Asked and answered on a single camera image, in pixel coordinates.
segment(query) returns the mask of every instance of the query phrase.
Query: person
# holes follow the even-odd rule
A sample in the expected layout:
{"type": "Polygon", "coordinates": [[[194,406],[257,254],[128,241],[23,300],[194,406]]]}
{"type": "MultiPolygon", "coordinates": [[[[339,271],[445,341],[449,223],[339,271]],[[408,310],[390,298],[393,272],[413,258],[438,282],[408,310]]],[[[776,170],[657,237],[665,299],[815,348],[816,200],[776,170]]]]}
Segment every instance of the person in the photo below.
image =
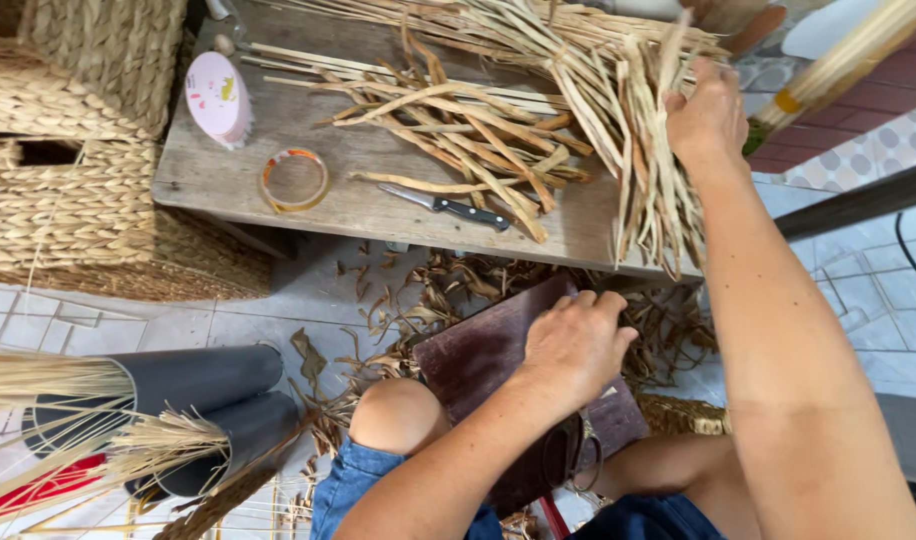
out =
{"type": "MultiPolygon", "coordinates": [[[[615,453],[592,490],[616,502],[572,537],[916,539],[875,395],[751,181],[738,77],[704,59],[694,70],[690,99],[664,97],[666,125],[704,207],[733,434],[648,437],[615,453]]],[[[638,336],[617,327],[626,306],[614,292],[561,298],[531,326],[521,366],[453,427],[414,380],[370,387],[316,491],[311,539],[500,539],[482,501],[533,441],[620,372],[638,336]]]]}

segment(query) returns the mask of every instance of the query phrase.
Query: woven basket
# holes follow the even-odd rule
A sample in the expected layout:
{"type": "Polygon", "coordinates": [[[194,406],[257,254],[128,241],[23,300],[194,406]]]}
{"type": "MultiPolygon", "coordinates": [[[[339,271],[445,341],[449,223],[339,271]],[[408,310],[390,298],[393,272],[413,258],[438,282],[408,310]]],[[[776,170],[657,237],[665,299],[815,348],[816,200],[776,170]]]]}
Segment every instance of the woven basket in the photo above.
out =
{"type": "Polygon", "coordinates": [[[634,400],[653,436],[722,436],[732,432],[728,410],[706,401],[657,394],[638,394],[634,400]]]}
{"type": "MultiPolygon", "coordinates": [[[[33,140],[0,139],[0,164],[33,140]]],[[[77,165],[0,168],[0,282],[24,285],[33,266],[44,289],[149,302],[267,296],[267,255],[152,203],[160,153],[152,142],[92,140],[77,165]]]]}
{"type": "Polygon", "coordinates": [[[187,0],[0,0],[0,132],[152,140],[187,0]]]}

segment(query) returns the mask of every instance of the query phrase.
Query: kitchen knife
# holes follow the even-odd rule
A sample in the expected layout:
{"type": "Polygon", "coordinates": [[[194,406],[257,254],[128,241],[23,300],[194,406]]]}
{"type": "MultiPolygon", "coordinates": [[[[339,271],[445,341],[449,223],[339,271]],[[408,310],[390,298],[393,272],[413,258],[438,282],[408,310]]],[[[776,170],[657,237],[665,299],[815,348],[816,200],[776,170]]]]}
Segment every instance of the kitchen knife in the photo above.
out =
{"type": "Polygon", "coordinates": [[[428,193],[420,193],[407,187],[401,187],[399,185],[394,185],[393,183],[380,183],[378,187],[382,190],[385,190],[389,193],[393,193],[398,197],[408,199],[413,203],[418,203],[423,207],[426,207],[428,210],[436,213],[441,211],[450,212],[453,215],[459,217],[464,217],[464,219],[470,221],[477,221],[478,223],[483,223],[485,225],[490,225],[495,227],[499,231],[504,231],[508,229],[508,226],[511,223],[507,219],[501,217],[496,213],[492,213],[486,210],[479,210],[473,206],[463,204],[461,202],[454,202],[452,200],[446,199],[444,197],[434,197],[428,195],[428,193]]]}

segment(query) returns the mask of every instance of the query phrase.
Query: red brick wall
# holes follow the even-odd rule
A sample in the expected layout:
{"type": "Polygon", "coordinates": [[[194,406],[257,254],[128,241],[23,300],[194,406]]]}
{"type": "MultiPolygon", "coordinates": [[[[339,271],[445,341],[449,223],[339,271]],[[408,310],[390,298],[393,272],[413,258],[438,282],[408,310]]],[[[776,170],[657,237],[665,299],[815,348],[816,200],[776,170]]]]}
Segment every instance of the red brick wall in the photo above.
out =
{"type": "Polygon", "coordinates": [[[785,172],[915,109],[916,38],[834,103],[772,134],[748,163],[758,172],[785,172]]]}

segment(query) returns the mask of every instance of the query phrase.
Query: hand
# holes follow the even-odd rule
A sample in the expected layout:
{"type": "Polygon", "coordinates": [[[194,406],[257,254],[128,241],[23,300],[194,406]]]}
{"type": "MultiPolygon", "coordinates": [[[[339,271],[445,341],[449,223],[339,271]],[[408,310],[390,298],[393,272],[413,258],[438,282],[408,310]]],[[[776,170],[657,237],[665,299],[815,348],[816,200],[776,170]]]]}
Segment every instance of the hand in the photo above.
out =
{"type": "Polygon", "coordinates": [[[638,337],[636,329],[618,327],[627,307],[628,301],[611,291],[601,298],[590,290],[562,297],[531,325],[515,374],[550,393],[561,405],[561,418],[578,411],[619,374],[628,345],[638,337]]]}
{"type": "Polygon", "coordinates": [[[738,74],[729,67],[720,68],[706,57],[696,58],[692,66],[698,85],[691,99],[686,100],[681,92],[664,97],[668,111],[665,126],[672,152],[692,176],[696,176],[696,169],[710,167],[747,169],[741,147],[748,139],[748,119],[738,74]]]}

